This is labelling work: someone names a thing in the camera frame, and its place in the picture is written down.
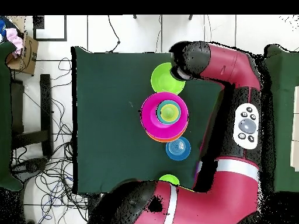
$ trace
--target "white control panel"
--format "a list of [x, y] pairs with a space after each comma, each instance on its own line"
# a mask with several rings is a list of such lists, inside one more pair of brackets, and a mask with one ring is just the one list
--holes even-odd
[[258, 145], [259, 112], [253, 104], [244, 103], [235, 112], [234, 141], [244, 149]]

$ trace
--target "gray button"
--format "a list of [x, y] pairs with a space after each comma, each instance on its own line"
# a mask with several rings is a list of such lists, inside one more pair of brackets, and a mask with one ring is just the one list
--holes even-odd
[[256, 119], [256, 117], [255, 117], [254, 114], [251, 114], [251, 115], [250, 115], [250, 118], [251, 118], [252, 120], [255, 120], [255, 119]]
[[247, 134], [253, 134], [256, 130], [256, 124], [251, 119], [245, 118], [239, 123], [239, 128]]
[[248, 140], [249, 140], [249, 142], [254, 142], [255, 141], [255, 139], [253, 138], [253, 136], [248, 136]]
[[238, 135], [238, 138], [241, 139], [241, 140], [244, 140], [246, 138], [246, 135], [244, 133], [240, 133]]

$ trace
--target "orange bowl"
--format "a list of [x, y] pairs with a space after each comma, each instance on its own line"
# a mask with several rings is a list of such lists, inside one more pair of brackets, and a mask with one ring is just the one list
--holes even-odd
[[147, 134], [155, 141], [158, 141], [158, 142], [172, 142], [174, 140], [177, 140], [181, 135], [183, 135], [183, 133], [185, 132], [185, 130], [187, 129], [187, 126], [188, 126], [188, 122], [186, 124], [186, 126], [184, 127], [183, 131], [181, 133], [179, 133], [179, 135], [173, 137], [173, 138], [168, 138], [168, 139], [161, 139], [161, 138], [156, 138], [154, 136], [152, 136], [151, 134], [149, 134], [147, 132]]

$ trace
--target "plastic bowl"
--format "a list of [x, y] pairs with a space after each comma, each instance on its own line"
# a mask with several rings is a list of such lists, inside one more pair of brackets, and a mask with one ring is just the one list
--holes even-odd
[[170, 73], [171, 63], [158, 65], [151, 76], [152, 89], [157, 92], [170, 92], [178, 95], [184, 88], [185, 82], [176, 80]]
[[147, 133], [153, 140], [158, 141], [158, 142], [172, 142], [174, 140], [177, 140], [181, 135], [183, 135], [183, 133], [185, 132], [185, 130], [187, 129], [188, 126], [188, 122], [186, 124], [186, 127], [184, 128], [184, 130], [177, 136], [175, 136], [174, 138], [170, 138], [170, 139], [160, 139], [160, 138], [155, 138], [154, 136], [152, 136], [151, 134]]
[[[163, 124], [157, 118], [158, 105], [164, 100], [173, 100], [180, 107], [180, 118], [171, 125]], [[140, 111], [140, 121], [147, 133], [158, 139], [171, 139], [178, 136], [188, 122], [188, 108], [185, 102], [173, 93], [155, 93], [145, 100]]]
[[166, 153], [172, 160], [185, 160], [190, 152], [190, 142], [183, 136], [166, 144]]
[[161, 178], [159, 178], [159, 180], [170, 182], [170, 183], [174, 184], [175, 186], [180, 185], [179, 179], [171, 174], [163, 175]]
[[157, 108], [157, 117], [163, 124], [174, 124], [180, 118], [180, 106], [173, 100], [164, 100]]

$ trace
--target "silver stripe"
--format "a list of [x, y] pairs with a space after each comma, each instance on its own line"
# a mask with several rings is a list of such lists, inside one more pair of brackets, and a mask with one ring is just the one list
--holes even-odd
[[203, 162], [202, 161], [200, 161], [199, 162], [199, 165], [198, 165], [198, 167], [197, 167], [197, 172], [196, 173], [199, 173], [200, 171], [201, 171], [201, 167], [203, 166]]
[[176, 202], [178, 200], [176, 187], [172, 184], [170, 185], [171, 185], [171, 198], [169, 200], [169, 206], [168, 206], [167, 215], [164, 224], [172, 224], [173, 219], [175, 217]]
[[218, 161], [217, 171], [228, 171], [246, 175], [258, 181], [258, 168], [240, 160], [221, 159]]

